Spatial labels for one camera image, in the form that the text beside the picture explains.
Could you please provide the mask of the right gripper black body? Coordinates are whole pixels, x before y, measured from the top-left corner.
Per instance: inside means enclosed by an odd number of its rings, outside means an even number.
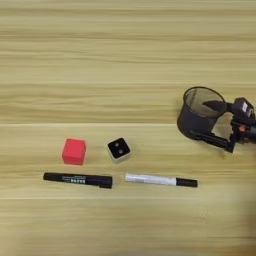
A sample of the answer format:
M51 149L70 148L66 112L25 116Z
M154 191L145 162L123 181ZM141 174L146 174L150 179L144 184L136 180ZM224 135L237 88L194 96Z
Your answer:
M256 144L256 116L233 116L231 120L232 134L230 140L234 143Z

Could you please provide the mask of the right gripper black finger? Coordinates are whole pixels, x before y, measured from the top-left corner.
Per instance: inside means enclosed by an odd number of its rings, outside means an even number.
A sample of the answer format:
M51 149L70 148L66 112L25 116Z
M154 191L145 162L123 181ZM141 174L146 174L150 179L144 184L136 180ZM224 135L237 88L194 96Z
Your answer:
M216 136L212 130L213 125L207 123L193 123L188 128L192 137L196 140L204 141L210 145L224 149L225 151L232 153L235 147L234 142L229 139L225 139Z
M219 100L210 100L203 103L204 114L207 116L221 116L226 112L233 112L233 104Z

